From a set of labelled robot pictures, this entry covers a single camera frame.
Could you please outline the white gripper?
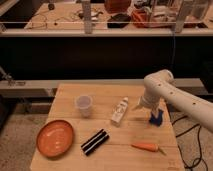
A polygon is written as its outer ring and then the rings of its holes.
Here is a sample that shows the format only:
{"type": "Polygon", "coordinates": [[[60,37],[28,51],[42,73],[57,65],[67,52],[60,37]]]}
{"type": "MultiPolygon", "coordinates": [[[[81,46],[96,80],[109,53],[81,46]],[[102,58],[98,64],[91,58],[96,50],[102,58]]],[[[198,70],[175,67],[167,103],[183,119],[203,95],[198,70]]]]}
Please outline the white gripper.
{"type": "MultiPolygon", "coordinates": [[[[138,104],[134,107],[134,110],[148,108],[152,112],[156,113],[159,106],[160,97],[154,95],[143,95],[139,98],[138,104]]],[[[154,114],[151,114],[149,123],[160,126],[163,123],[163,111],[158,110],[158,116],[155,117],[154,114]]]]}

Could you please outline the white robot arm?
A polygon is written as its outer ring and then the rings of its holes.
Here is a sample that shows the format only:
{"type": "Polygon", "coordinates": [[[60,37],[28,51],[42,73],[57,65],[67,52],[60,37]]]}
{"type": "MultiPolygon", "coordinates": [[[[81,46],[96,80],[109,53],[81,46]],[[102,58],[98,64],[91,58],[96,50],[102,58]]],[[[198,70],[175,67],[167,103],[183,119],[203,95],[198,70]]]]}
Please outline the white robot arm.
{"type": "Polygon", "coordinates": [[[139,98],[134,110],[142,107],[156,110],[160,98],[164,98],[213,133],[213,103],[176,88],[172,85],[173,80],[172,72],[167,69],[145,76],[144,94],[139,98]]]}

